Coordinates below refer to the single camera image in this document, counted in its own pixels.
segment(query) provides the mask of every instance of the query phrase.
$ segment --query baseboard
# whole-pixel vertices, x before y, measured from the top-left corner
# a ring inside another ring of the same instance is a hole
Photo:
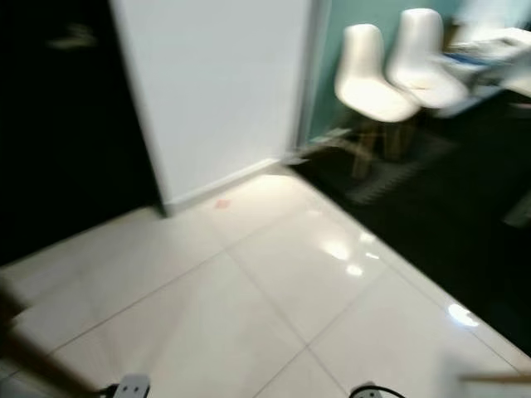
[[[233,174],[229,174],[220,180],[211,182],[204,187],[193,190],[180,197],[175,197],[174,199],[165,202],[164,205],[166,206],[166,209],[170,215],[175,214],[187,207],[193,206],[201,201],[205,201],[209,197],[212,197],[219,192],[223,192],[226,189],[251,179],[254,176],[263,174],[270,169],[274,169],[279,164],[279,159],[268,158],[261,160],[258,163],[250,165],[249,167],[245,167],[242,170],[234,172]]]

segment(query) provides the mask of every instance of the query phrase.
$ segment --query dark door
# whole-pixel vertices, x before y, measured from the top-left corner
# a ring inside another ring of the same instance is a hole
[[[5,264],[160,197],[109,4],[0,4]]]

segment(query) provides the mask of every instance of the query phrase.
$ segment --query white wall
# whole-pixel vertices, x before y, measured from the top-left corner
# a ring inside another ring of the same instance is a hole
[[[285,153],[310,3],[113,0],[166,202]]]

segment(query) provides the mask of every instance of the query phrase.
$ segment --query floor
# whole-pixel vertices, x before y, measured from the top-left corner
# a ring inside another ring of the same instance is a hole
[[[150,398],[339,398],[374,381],[459,397],[459,375],[531,370],[331,201],[284,168],[159,220],[140,210],[1,270],[17,329],[97,386]],[[0,392],[19,383],[4,362]]]
[[[531,228],[504,222],[531,190],[531,111],[518,112],[513,106],[529,102],[506,91],[453,119],[426,118],[404,159],[385,162],[398,170],[387,180],[377,167],[366,180],[353,180],[353,158],[336,148],[312,153],[295,167],[531,355]],[[429,152],[428,137],[446,151],[422,167],[408,167]],[[359,202],[356,190],[363,184],[383,189]]]

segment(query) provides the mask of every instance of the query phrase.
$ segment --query black cable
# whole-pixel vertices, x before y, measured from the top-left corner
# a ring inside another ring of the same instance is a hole
[[[393,394],[394,396],[397,396],[398,398],[406,398],[402,394],[399,394],[396,391],[391,390],[390,388],[381,387],[381,386],[360,386],[352,390],[348,398],[354,398],[356,394],[358,394],[359,392],[365,391],[365,390],[385,391],[385,392],[388,392],[389,394]]]

